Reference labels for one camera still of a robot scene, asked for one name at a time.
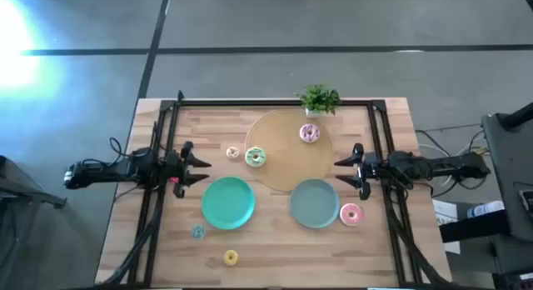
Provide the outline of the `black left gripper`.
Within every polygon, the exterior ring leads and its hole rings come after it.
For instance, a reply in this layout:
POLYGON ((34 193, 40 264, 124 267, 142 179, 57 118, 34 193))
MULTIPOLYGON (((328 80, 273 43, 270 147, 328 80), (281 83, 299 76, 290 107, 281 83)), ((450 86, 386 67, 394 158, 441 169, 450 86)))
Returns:
POLYGON ((189 187, 203 179, 209 178, 209 175, 203 173, 190 174, 189 167, 209 168, 210 163, 204 162, 194 156, 192 153, 193 143, 186 141, 180 152, 176 150, 170 152, 166 158, 166 174, 168 179, 179 178, 178 183, 174 183, 173 193, 177 198, 185 196, 185 187, 189 187))

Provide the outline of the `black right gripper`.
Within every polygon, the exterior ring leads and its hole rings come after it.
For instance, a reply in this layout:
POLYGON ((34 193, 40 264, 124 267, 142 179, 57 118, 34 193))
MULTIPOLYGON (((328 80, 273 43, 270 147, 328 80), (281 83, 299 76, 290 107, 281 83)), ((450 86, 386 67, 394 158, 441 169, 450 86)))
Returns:
POLYGON ((334 163, 338 167, 353 167, 356 164, 356 175, 336 175, 336 178, 348 183, 359 190, 359 198, 367 200, 371 194, 371 186, 368 178, 376 179, 375 167, 378 164, 375 152, 364 152, 361 143, 356 143, 352 150, 353 155, 334 163))

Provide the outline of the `large pink iced donut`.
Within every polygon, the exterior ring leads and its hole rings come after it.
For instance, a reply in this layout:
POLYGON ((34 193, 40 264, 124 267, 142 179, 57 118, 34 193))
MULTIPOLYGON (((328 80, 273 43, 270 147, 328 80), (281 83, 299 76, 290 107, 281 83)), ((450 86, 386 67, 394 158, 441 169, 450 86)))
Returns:
POLYGON ((349 227, 358 225, 364 219, 364 211, 355 203, 344 204, 339 212, 341 222, 349 227))

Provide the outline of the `large mint green donut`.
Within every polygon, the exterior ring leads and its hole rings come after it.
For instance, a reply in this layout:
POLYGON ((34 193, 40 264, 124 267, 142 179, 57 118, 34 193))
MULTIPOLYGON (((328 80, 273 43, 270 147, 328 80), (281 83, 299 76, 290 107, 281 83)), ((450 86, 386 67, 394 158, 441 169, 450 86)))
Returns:
POLYGON ((266 159, 266 152, 261 147, 250 147, 245 153, 245 162, 253 168, 261 167, 266 159))

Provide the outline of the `pink and white donut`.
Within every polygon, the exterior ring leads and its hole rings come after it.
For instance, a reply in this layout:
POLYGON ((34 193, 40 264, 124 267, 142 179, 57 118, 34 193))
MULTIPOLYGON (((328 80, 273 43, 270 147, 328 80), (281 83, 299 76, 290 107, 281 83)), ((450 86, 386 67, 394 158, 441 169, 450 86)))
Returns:
POLYGON ((321 131, 320 128, 312 123, 306 123, 301 126, 300 139, 305 143, 315 143, 320 139, 321 131))

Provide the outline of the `teal green plate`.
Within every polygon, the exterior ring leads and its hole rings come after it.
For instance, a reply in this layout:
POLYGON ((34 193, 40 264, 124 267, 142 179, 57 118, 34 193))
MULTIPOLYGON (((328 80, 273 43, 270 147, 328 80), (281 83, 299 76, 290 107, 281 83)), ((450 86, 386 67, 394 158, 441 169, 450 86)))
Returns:
POLYGON ((213 227, 232 230, 252 217, 256 206, 253 188, 238 177, 221 177, 202 196, 202 215, 213 227))

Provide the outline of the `grey-blue plate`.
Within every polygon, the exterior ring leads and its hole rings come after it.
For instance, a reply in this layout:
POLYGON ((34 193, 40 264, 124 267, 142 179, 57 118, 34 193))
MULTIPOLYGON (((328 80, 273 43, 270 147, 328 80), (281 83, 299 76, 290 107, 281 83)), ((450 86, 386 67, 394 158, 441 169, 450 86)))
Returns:
POLYGON ((307 179, 291 191, 289 210, 292 217, 306 228, 326 228, 340 212, 340 198, 330 183, 307 179))

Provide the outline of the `round woven placemat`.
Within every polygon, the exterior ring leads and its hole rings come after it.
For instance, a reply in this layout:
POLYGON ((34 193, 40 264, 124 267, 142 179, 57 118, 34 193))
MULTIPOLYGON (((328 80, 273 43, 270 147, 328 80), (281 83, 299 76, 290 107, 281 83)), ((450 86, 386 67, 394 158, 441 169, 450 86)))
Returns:
POLYGON ((334 150, 329 132, 320 117, 309 118, 303 111, 281 109, 259 118, 247 133, 246 151, 260 147, 266 152, 261 167, 248 167, 253 176, 274 190, 290 192, 300 182, 324 178, 331 170, 334 150), (300 139, 300 128, 312 123, 320 128, 314 143, 300 139))

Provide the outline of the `potted green plant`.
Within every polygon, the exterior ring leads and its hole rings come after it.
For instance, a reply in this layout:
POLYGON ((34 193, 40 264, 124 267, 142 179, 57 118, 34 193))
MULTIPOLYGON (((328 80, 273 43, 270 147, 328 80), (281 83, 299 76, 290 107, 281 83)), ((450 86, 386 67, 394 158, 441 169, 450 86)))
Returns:
POLYGON ((329 88, 324 83, 308 84, 304 93, 296 93, 295 96, 301 101, 305 113, 309 118, 336 115, 336 108, 341 98, 336 89, 329 88))

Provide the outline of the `white paper sheet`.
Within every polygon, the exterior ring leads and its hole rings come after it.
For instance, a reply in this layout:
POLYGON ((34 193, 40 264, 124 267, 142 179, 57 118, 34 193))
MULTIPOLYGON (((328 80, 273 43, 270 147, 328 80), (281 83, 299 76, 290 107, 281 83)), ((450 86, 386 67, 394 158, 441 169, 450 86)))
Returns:
MULTIPOLYGON (((439 226, 447 223, 455 223, 458 221, 457 208, 454 203, 443 202, 435 199, 432 200, 432 203, 437 224, 439 226)), ((454 253, 457 255, 461 253, 461 246, 458 241, 446 242, 444 244, 444 248, 447 253, 454 253)))

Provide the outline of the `black furniture bar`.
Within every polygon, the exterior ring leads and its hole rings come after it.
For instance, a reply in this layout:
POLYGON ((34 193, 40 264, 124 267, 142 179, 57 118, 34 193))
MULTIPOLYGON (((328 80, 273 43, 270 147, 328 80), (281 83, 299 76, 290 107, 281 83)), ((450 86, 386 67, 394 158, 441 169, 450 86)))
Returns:
POLYGON ((511 235, 505 210, 490 212, 478 217, 470 217, 457 222, 449 222, 439 226, 442 241, 451 243, 471 238, 482 238, 494 235, 511 235))

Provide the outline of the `white bottle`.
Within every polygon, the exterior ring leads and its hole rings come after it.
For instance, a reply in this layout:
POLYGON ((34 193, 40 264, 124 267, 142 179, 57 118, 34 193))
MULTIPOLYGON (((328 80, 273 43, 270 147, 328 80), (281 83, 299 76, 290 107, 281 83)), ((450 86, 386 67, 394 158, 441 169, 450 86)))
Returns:
POLYGON ((505 209, 505 205, 501 200, 482 203, 475 205, 467 210, 466 216, 468 218, 475 218, 486 215, 488 213, 494 213, 505 209))

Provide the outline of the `dark grey furniture panel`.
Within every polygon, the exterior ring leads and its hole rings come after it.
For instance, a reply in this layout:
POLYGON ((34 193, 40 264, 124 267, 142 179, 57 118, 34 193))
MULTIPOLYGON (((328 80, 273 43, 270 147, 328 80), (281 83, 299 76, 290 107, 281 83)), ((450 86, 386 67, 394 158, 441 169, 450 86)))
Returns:
POLYGON ((511 235, 533 242, 533 213, 518 192, 533 189, 533 102, 512 113, 481 119, 511 235))

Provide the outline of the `black phone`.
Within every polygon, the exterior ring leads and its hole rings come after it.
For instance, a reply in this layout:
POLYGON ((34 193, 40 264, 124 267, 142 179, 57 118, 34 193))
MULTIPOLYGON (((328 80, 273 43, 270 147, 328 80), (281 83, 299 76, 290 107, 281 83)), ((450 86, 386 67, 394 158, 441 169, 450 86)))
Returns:
POLYGON ((520 190, 518 194, 524 209, 529 213, 533 213, 533 189, 520 190))

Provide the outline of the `black aluminium frame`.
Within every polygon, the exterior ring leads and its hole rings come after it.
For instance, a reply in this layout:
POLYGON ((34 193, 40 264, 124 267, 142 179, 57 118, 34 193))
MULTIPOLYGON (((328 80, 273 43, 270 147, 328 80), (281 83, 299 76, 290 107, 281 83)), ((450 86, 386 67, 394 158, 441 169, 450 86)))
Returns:
MULTIPOLYGON (((345 154, 356 141, 374 149, 367 107, 385 107, 397 148, 417 150, 407 100, 404 97, 348 98, 336 117, 326 117, 333 126, 334 149, 345 154)), ((306 288, 399 287, 391 237, 381 189, 372 189, 369 200, 362 202, 367 221, 358 227, 340 222, 324 230, 311 230, 297 223, 285 207, 287 192, 269 190, 254 179, 243 161, 228 159, 225 149, 236 146, 244 150, 245 132, 263 114, 275 109, 301 111, 300 101, 273 99, 186 99, 178 109, 177 146, 191 139, 197 158, 212 167, 198 172, 210 178, 186 190, 185 198, 172 194, 168 185, 162 205, 162 223, 151 283, 144 281, 148 247, 140 251, 136 280, 128 275, 116 287, 126 288, 240 288, 264 290, 295 290, 306 288), (257 195, 252 219, 237 231, 207 227, 203 239, 191 236, 193 225, 201 224, 200 192, 216 178, 236 176, 245 179, 257 195), (234 249, 239 261, 227 267, 222 254, 234 249)), ((428 262, 447 281, 451 270, 434 215, 429 188, 418 185, 406 202, 412 220, 411 230, 417 247, 428 262)), ((115 202, 107 227, 106 239, 98 265, 95 283, 100 286, 133 246, 138 218, 142 211, 142 194, 130 193, 115 202)))

